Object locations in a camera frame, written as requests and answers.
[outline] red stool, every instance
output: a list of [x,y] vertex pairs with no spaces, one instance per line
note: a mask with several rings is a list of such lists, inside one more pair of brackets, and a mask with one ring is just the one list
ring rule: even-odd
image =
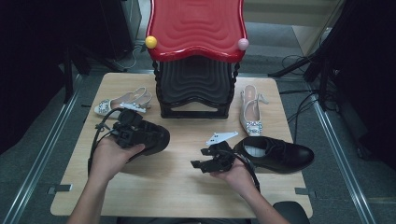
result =
[[[243,0],[151,0],[146,45],[163,118],[228,118],[248,47],[242,11]],[[191,102],[216,111],[173,109]]]

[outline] white high heel shoe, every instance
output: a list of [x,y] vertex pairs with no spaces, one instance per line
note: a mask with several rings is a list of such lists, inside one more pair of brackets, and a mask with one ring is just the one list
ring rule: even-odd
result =
[[249,136],[260,136],[262,133],[262,117],[259,102],[269,104],[264,95],[257,94],[256,87],[247,85],[241,91],[242,107],[239,120]]
[[[125,93],[117,99],[102,101],[93,111],[98,115],[105,116],[110,110],[121,107],[145,113],[146,108],[150,108],[149,102],[151,99],[151,92],[147,91],[146,87],[140,87],[135,91]],[[120,111],[115,111],[110,117],[115,119],[119,114]]]

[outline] pink ball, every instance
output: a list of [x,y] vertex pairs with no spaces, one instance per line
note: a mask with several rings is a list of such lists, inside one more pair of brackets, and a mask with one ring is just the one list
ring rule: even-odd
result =
[[246,38],[238,40],[238,48],[240,50],[246,50],[248,48],[248,40]]

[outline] black leather shoe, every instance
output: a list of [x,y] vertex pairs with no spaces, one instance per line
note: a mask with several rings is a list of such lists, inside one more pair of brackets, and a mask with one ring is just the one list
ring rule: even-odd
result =
[[245,156],[255,166],[281,174],[302,170],[315,157],[308,147],[265,136],[247,137],[236,144],[233,151]]

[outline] red shelf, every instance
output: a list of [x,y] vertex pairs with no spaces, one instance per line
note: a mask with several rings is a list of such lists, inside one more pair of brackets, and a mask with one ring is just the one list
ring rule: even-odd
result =
[[238,63],[245,55],[238,40],[247,38],[243,0],[151,0],[147,36],[157,39],[151,58],[170,62],[192,55]]

